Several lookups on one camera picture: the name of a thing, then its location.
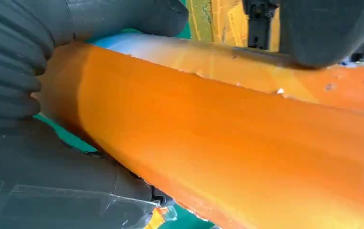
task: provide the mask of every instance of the metal bracket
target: metal bracket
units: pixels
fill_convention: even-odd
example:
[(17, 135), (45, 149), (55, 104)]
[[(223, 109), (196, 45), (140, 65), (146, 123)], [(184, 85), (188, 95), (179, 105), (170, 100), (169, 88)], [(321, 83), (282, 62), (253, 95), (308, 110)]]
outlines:
[(248, 21), (248, 47), (269, 49), (270, 24), (278, 7), (273, 0), (243, 0)]

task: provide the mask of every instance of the orange pipe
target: orange pipe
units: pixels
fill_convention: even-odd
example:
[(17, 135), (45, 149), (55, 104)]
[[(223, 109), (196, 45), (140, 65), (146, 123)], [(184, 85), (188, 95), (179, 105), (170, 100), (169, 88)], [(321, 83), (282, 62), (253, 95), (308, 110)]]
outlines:
[(101, 43), (202, 78), (270, 94), (282, 88), (286, 98), (364, 113), (364, 66), (306, 71), (277, 53), (142, 34), (123, 34)]
[(57, 50), (41, 81), (48, 117), (223, 228), (364, 228), (364, 114), (85, 43)]

